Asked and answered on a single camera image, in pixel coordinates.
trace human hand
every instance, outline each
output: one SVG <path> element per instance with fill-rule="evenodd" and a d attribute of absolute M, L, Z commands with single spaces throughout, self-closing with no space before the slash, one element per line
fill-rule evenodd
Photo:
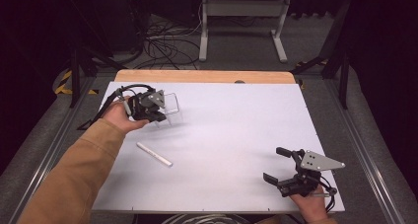
<path fill-rule="evenodd" d="M 116 101 L 108 106 L 107 110 L 104 112 L 103 118 L 118 128 L 120 128 L 124 133 L 128 133 L 132 130 L 142 128 L 150 121 L 148 119 L 142 119 L 138 121 L 131 121 L 126 116 L 125 106 L 123 102 Z"/>
<path fill-rule="evenodd" d="M 323 193 L 323 188 L 318 185 L 313 193 Z M 298 205 L 302 216 L 308 222 L 320 221 L 328 218 L 325 210 L 325 198 L 320 196 L 307 195 L 303 197 L 299 194 L 290 195 L 290 198 Z"/>

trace beige sleeve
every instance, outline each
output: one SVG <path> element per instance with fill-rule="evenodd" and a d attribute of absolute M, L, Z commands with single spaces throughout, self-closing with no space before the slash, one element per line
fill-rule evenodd
<path fill-rule="evenodd" d="M 110 122 L 95 122 L 42 182 L 19 223 L 89 223 L 93 203 L 124 137 Z"/>

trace person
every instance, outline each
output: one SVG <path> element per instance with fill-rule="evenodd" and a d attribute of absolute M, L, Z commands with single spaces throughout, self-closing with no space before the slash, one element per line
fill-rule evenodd
<path fill-rule="evenodd" d="M 64 153 L 28 202 L 18 223 L 89 223 L 93 203 L 104 184 L 125 135 L 148 120 L 131 121 L 121 102 L 113 102 L 104 116 Z M 301 214 L 314 224 L 333 224 L 324 199 L 292 195 Z"/>

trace floor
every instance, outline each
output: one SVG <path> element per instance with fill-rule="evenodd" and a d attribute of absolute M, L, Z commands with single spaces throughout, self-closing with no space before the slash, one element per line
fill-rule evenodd
<path fill-rule="evenodd" d="M 212 20 L 209 27 L 208 57 L 178 65 L 180 69 L 201 70 L 260 70 L 289 71 L 300 61 L 316 57 L 325 40 L 333 19 L 329 16 L 288 17 L 281 36 L 289 62 L 280 63 L 269 32 L 275 28 L 276 19 Z M 185 37 L 199 44 L 199 32 Z M 177 41 L 175 47 L 182 53 L 176 62 L 190 61 L 198 56 L 198 48 L 187 41 Z M 126 55 L 120 54 L 116 60 Z M 173 69 L 166 60 L 153 64 L 143 53 L 129 68 Z M 339 223 L 417 223 L 417 200 L 405 179 L 392 161 L 382 136 L 361 92 L 356 73 L 349 76 L 347 104 L 343 110 L 336 101 L 338 76 L 322 80 L 318 65 L 296 78 L 303 82 L 302 93 L 308 105 L 318 137 L 325 154 L 343 161 L 347 167 L 335 174 L 345 212 L 333 216 Z M 83 133 L 77 127 L 93 117 L 104 96 L 106 85 L 114 79 L 116 71 L 101 67 L 96 78 L 82 78 L 84 91 L 99 90 L 89 94 L 72 110 L 70 95 L 58 98 L 0 177 L 0 223 L 14 223 L 37 183 L 34 178 L 47 174 L 66 149 Z M 162 223 L 169 215 L 139 215 L 137 223 Z M 246 216 L 251 222 L 259 216 Z M 133 214 L 97 213 L 92 223 L 132 223 Z M 284 216 L 283 223 L 294 223 Z"/>

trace hand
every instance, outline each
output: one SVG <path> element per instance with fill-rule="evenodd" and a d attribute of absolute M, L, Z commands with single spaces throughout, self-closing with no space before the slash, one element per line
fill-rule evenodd
<path fill-rule="evenodd" d="M 318 185 L 314 193 L 323 193 L 323 188 Z M 325 198 L 307 195 L 303 197 L 299 194 L 291 195 L 290 198 L 298 205 L 302 216 L 308 222 L 320 221 L 328 218 L 325 210 Z"/>
<path fill-rule="evenodd" d="M 126 116 L 126 110 L 123 102 L 120 101 L 111 103 L 107 110 L 104 112 L 103 118 L 120 128 L 124 133 L 142 128 L 150 122 L 148 119 L 142 119 L 138 121 L 129 120 L 129 118 Z"/>

